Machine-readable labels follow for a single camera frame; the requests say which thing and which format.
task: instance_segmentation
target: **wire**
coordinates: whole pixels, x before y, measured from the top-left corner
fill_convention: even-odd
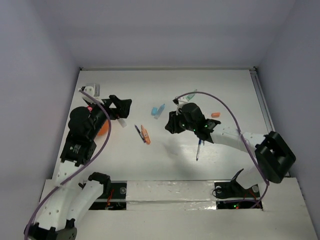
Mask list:
[[[181,98],[181,97],[183,97],[183,96],[186,96],[186,95],[189,95],[189,94],[203,94],[203,95],[207,95],[207,96],[209,96],[209,97],[212,97],[212,98],[216,99],[218,102],[220,102],[220,103],[228,110],[228,112],[229,112],[230,115],[232,116],[233,121],[234,121],[234,123],[235,123],[235,125],[236,125],[236,128],[237,128],[237,130],[238,130],[238,132],[239,132],[239,135],[240,135],[240,137],[241,137],[241,140],[242,140],[242,142],[243,142],[243,144],[244,144],[244,146],[245,146],[245,149],[247,150],[247,152],[248,152],[248,154],[249,154],[249,156],[250,156],[250,158],[251,158],[254,166],[255,166],[256,169],[259,171],[261,177],[263,178],[263,181],[264,181],[265,184],[266,184],[266,188],[265,188],[265,190],[264,190],[264,193],[262,194],[262,196],[260,197],[260,199],[251,207],[251,208],[253,209],[253,208],[254,208],[255,206],[257,206],[257,205],[262,201],[262,199],[265,197],[265,195],[266,195],[266,193],[267,193],[267,190],[268,190],[268,186],[270,185],[270,183],[269,183],[269,181],[266,179],[266,177],[265,177],[265,175],[263,174],[262,170],[260,169],[258,163],[256,162],[253,153],[250,151],[250,147],[248,146],[245,137],[244,137],[244,136],[242,135],[242,133],[241,133],[240,125],[239,125],[239,123],[238,123],[238,120],[236,119],[236,116],[233,114],[233,112],[231,111],[231,109],[230,109],[220,98],[218,98],[218,97],[216,97],[216,96],[213,96],[212,94],[207,93],[207,92],[204,92],[204,91],[191,91],[191,92],[187,92],[187,93],[184,93],[184,94],[182,94],[182,95],[180,95],[180,96],[177,96],[175,99],[178,100],[179,98]],[[229,202],[229,203],[233,203],[233,202],[243,202],[243,201],[244,201],[244,200],[238,200],[238,201],[232,200],[232,201],[228,201],[228,202]]]
[[[62,181],[60,183],[61,186],[65,185],[67,182],[69,182],[72,178],[74,178],[76,175],[78,175],[80,172],[82,172],[85,168],[87,168],[90,164],[93,163],[93,161],[101,154],[101,152],[104,150],[105,146],[107,145],[107,142],[109,141],[110,138],[110,134],[111,134],[111,119],[107,113],[107,111],[104,109],[104,107],[100,104],[99,101],[97,101],[95,98],[91,97],[90,95],[88,95],[87,93],[85,93],[84,91],[82,91],[81,89],[79,89],[79,92],[82,93],[83,95],[85,95],[86,97],[88,97],[90,100],[92,100],[95,104],[98,105],[98,107],[103,111],[103,113],[106,115],[106,118],[108,120],[109,123],[109,130],[107,133],[107,136],[105,138],[104,143],[102,144],[100,150],[96,153],[96,155],[94,155],[90,161],[88,161],[85,165],[83,165],[80,169],[78,169],[76,172],[74,172],[72,175],[70,175],[69,177],[67,177],[64,181]],[[25,227],[25,231],[24,231],[24,240],[28,240],[28,233],[29,233],[29,229],[31,224],[33,223],[33,221],[36,218],[36,215],[38,213],[38,211],[40,210],[40,208],[45,204],[45,202],[59,189],[59,186],[54,187],[54,189],[51,190],[51,192],[49,192],[49,194],[39,203],[39,205],[36,207],[36,209],[34,210],[32,216],[29,219],[28,224]]]
[[[108,197],[108,199],[106,200],[106,206],[108,207],[110,205],[110,200],[112,199],[112,195],[114,194],[114,189],[111,190],[110,192],[110,196]]]
[[[251,189],[249,189],[249,193],[254,197],[254,200],[257,201],[257,197],[256,197],[256,195],[251,191]]]

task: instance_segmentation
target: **metal strip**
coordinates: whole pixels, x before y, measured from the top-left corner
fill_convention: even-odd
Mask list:
[[[81,67],[81,71],[252,70],[252,67]]]
[[[267,129],[268,132],[274,131],[275,127],[274,127],[274,124],[272,122],[272,119],[271,119],[271,116],[270,116],[270,112],[269,112],[269,109],[268,109],[268,106],[267,106],[267,102],[266,102],[264,93],[262,91],[262,88],[261,88],[261,85],[260,85],[260,82],[259,82],[258,74],[257,74],[255,69],[251,69],[249,72],[250,72],[251,79],[252,79],[252,82],[253,82],[253,86],[254,86],[254,89],[255,89],[255,92],[256,92],[256,96],[258,98],[259,105],[260,105],[260,108],[261,108],[261,111],[262,111],[262,115],[263,115],[263,119],[264,119],[264,122],[265,122],[265,125],[266,125],[266,129]]]

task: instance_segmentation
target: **blue object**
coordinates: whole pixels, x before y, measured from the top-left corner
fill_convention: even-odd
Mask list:
[[[198,161],[198,160],[199,160],[200,146],[201,146],[201,139],[199,138],[199,142],[198,142],[198,151],[196,152],[196,158],[195,158],[195,160],[196,160],[196,161]]]
[[[158,119],[160,117],[160,115],[162,114],[163,110],[165,109],[165,105],[162,104],[160,107],[159,107],[159,110],[156,112],[154,118],[155,119]]]
[[[151,111],[151,115],[152,115],[152,116],[156,115],[156,114],[157,114],[157,111],[158,111],[158,108],[153,107],[153,108],[152,108],[152,111]]]

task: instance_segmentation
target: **orange object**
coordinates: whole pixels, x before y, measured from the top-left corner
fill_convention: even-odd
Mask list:
[[[213,119],[220,117],[220,112],[211,113],[211,117],[212,117]]]
[[[141,133],[144,137],[145,143],[149,145],[151,143],[149,134],[148,134],[147,130],[144,128],[144,126],[142,126],[142,125],[141,125]]]
[[[103,124],[102,128],[98,132],[98,136],[105,135],[108,132],[108,130],[109,130],[109,122],[107,120],[107,121],[105,121],[105,123]]]

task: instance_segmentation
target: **screw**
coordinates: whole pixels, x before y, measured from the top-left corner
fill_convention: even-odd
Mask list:
[[[215,192],[216,192],[217,194],[222,193],[221,186],[216,186],[216,188],[215,188]]]
[[[258,193],[259,192],[259,187],[257,185],[252,186],[252,191],[254,193]]]
[[[126,194],[126,192],[127,192],[127,189],[125,187],[121,187],[120,188],[120,193],[121,194]]]

